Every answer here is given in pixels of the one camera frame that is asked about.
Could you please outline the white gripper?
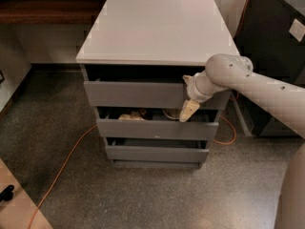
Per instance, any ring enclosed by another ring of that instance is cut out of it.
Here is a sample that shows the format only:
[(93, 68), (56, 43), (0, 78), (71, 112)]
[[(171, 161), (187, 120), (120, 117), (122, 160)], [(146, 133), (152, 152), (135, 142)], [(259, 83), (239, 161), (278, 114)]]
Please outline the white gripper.
[(188, 121), (200, 108), (200, 103), (211, 99), (215, 94), (226, 91), (226, 88), (214, 84), (206, 72), (196, 73), (193, 76), (182, 76), (187, 85), (187, 96), (179, 115), (180, 122)]

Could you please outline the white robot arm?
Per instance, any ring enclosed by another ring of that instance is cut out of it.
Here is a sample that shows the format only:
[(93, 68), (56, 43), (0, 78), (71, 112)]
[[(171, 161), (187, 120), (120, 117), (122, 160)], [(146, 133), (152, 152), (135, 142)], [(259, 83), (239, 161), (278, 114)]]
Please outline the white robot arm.
[[(214, 94), (232, 89), (305, 138), (305, 89), (254, 72), (244, 56), (215, 54), (205, 70), (186, 75), (188, 99), (179, 120), (187, 121)], [(285, 173), (274, 229), (305, 229), (305, 143), (296, 151)]]

